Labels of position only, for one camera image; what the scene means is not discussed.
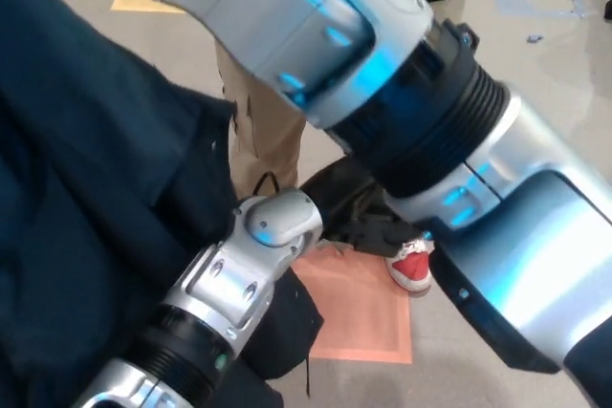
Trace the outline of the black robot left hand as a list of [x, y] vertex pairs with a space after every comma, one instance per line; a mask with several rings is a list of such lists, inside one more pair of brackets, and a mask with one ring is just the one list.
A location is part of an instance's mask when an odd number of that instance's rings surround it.
[[322, 238], [392, 258], [421, 231], [384, 202], [383, 189], [350, 157], [332, 162], [302, 186], [323, 219]]

